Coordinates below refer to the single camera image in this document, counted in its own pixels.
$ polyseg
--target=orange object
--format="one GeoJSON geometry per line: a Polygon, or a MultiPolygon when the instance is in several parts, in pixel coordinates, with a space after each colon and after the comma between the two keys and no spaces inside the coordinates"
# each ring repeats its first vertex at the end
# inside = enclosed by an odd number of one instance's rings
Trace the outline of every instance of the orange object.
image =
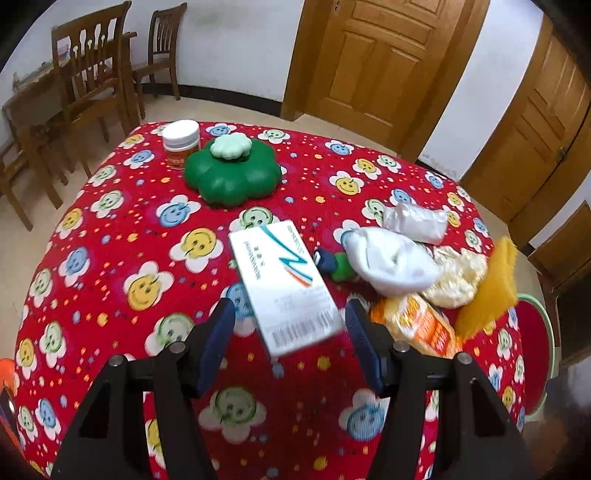
{"type": "Polygon", "coordinates": [[[461,346],[447,319],[416,294],[382,299],[369,316],[372,322],[385,325],[392,338],[405,340],[427,355],[451,358],[461,346]]]}
{"type": "MultiPolygon", "coordinates": [[[[0,359],[0,391],[6,387],[11,395],[15,395],[14,388],[14,361],[10,358],[0,359]]],[[[12,432],[10,425],[6,420],[0,417],[0,428],[4,428],[14,445],[18,448],[18,451],[22,453],[21,442],[12,432]]]]}
{"type": "Polygon", "coordinates": [[[10,358],[0,359],[0,385],[8,387],[13,396],[17,394],[14,387],[14,361],[10,358]]]}

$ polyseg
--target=orange snack package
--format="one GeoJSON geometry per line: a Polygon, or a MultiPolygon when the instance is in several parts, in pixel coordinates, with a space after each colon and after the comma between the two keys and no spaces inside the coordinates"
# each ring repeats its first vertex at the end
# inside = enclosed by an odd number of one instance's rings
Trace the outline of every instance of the orange snack package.
{"type": "Polygon", "coordinates": [[[382,299],[369,316],[372,322],[385,325],[394,340],[404,340],[426,355],[453,358],[461,350],[445,315],[417,294],[382,299]]]}

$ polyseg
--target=jar lid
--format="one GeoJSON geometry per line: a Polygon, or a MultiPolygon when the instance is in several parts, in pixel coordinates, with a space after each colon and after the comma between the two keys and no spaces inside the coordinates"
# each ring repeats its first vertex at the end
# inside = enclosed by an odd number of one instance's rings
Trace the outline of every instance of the jar lid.
{"type": "Polygon", "coordinates": [[[199,140],[199,124],[195,120],[178,120],[162,130],[164,146],[183,149],[199,140]]]}

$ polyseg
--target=wooden door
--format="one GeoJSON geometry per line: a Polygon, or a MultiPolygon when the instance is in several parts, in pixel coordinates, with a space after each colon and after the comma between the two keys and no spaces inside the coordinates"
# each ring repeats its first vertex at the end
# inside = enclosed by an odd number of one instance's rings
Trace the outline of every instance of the wooden door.
{"type": "Polygon", "coordinates": [[[538,40],[522,86],[461,181],[472,197],[507,223],[565,159],[591,99],[580,69],[545,23],[547,42],[540,46],[538,40]],[[541,67],[535,65],[536,56],[543,59],[541,67]]]}
{"type": "Polygon", "coordinates": [[[529,257],[558,290],[591,268],[591,209],[583,202],[548,240],[529,257]]]}
{"type": "Polygon", "coordinates": [[[445,64],[463,8],[471,10],[473,4],[473,0],[335,2],[306,112],[396,150],[445,64]]]}

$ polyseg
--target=table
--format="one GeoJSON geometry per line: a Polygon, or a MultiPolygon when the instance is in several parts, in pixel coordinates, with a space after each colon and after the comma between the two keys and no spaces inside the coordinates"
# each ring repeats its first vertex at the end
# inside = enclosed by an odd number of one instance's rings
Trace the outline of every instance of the table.
{"type": "MultiPolygon", "coordinates": [[[[379,225],[380,205],[406,201],[446,209],[444,244],[488,255],[493,243],[470,197],[448,179],[369,148],[203,122],[204,143],[231,131],[270,142],[283,172],[272,197],[211,210],[187,189],[182,172],[167,167],[164,125],[139,127],[109,155],[78,193],[37,267],[16,351],[15,400],[27,459],[50,471],[79,402],[109,357],[158,354],[228,297],[236,304],[235,335],[214,387],[195,405],[219,477],[364,478],[388,400],[367,389],[345,332],[270,363],[254,332],[228,233],[291,219],[310,250],[338,251],[344,230],[379,225]],[[204,254],[174,260],[171,250],[197,228],[211,239],[204,254]],[[374,413],[360,416],[368,407],[374,413]],[[222,410],[231,412],[223,421],[222,410]]],[[[327,283],[339,308],[351,298],[375,299],[363,284],[327,283]]],[[[515,312],[464,350],[521,427],[524,373],[515,312]]],[[[433,463],[439,395],[427,393],[427,401],[417,479],[428,478],[433,463]]],[[[144,407],[152,468],[156,478],[165,478],[152,394],[144,407]]]]}

